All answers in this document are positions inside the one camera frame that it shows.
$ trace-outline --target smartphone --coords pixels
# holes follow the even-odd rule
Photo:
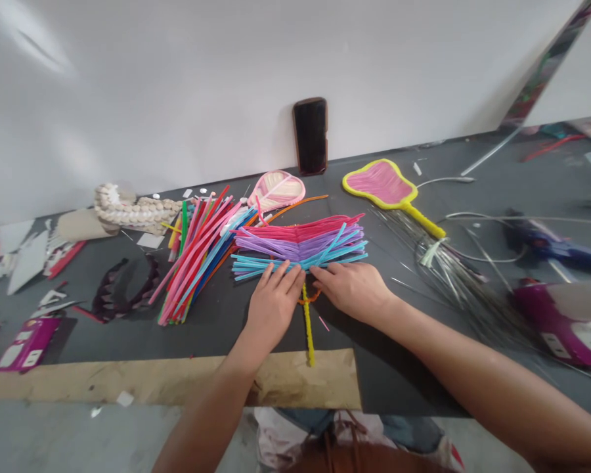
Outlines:
[[[294,105],[295,150],[302,175],[321,174],[328,162],[328,107],[315,97]]]

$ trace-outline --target left hand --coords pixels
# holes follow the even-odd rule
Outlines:
[[[287,260],[272,274],[274,263],[270,263],[250,300],[248,322],[240,338],[259,366],[289,328],[304,285],[306,274],[300,266],[287,272],[288,266]]]

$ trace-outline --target yellow pipe cleaner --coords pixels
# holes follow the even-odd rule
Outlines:
[[[307,325],[307,344],[309,345],[309,366],[315,366],[315,349],[313,348],[313,333],[311,333],[311,310],[309,308],[309,300],[307,299],[307,283],[302,286],[302,299],[304,303],[304,321]]]

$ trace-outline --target brown paper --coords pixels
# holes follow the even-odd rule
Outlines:
[[[80,209],[59,217],[57,231],[66,241],[77,242],[96,238],[115,237],[120,227],[103,223],[94,209]]]

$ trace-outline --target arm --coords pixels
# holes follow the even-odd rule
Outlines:
[[[591,468],[591,415],[545,381],[402,301],[371,265],[311,272],[335,306],[409,349],[480,424],[535,468]]]
[[[270,264],[252,299],[245,328],[199,398],[189,399],[153,467],[154,473],[213,472],[241,418],[256,372],[287,331],[304,284],[285,261]]]

